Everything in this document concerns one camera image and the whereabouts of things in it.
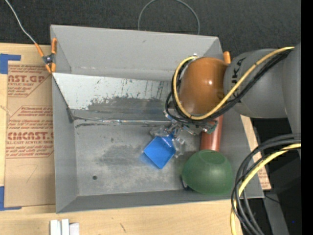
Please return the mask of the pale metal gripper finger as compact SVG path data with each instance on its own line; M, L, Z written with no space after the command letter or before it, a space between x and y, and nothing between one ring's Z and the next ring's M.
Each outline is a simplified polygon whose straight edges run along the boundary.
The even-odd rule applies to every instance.
M185 153L185 140L182 139L179 134L173 133L172 144L175 149L174 156L176 158L182 156Z
M168 137L172 134L173 126L156 126L150 130L150 135L153 137Z

